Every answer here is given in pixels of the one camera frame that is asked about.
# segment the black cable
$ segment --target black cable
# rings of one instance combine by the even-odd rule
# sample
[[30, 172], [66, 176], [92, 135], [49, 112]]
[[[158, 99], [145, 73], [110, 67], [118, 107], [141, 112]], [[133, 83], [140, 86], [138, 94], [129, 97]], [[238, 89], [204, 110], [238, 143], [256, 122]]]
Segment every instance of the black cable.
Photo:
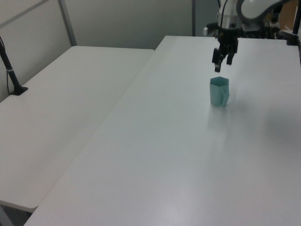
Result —
[[270, 26], [270, 24], [269, 24], [268, 21], [265, 21], [265, 22], [264, 22], [264, 26], [265, 26], [266, 23], [268, 23], [268, 25], [269, 25], [269, 30], [268, 30], [268, 32], [267, 32], [266, 35], [267, 35], [268, 39], [270, 39], [270, 38], [271, 38], [271, 36], [270, 36], [271, 26]]
[[6, 71], [6, 86], [8, 88], [8, 95], [10, 95], [9, 87], [8, 87], [8, 71]]
[[[4, 46], [4, 42], [0, 36], [0, 44], [1, 46], [3, 47], [4, 51], [5, 51], [5, 46]], [[8, 95], [10, 95], [10, 92], [9, 92], [9, 87], [8, 87], [8, 71], [6, 70], [6, 86], [8, 88]]]
[[224, 19], [224, 11], [225, 11], [227, 2], [228, 2], [228, 0], [226, 0], [226, 2], [225, 2], [225, 4], [224, 4], [224, 7], [222, 8], [221, 28], [222, 28], [222, 21], [223, 21], [223, 19]]
[[266, 22], [264, 22], [264, 24], [265, 24], [265, 23], [268, 23], [268, 25], [269, 25], [269, 29], [271, 29], [271, 26], [270, 26], [269, 22], [268, 22], [268, 21], [266, 21]]

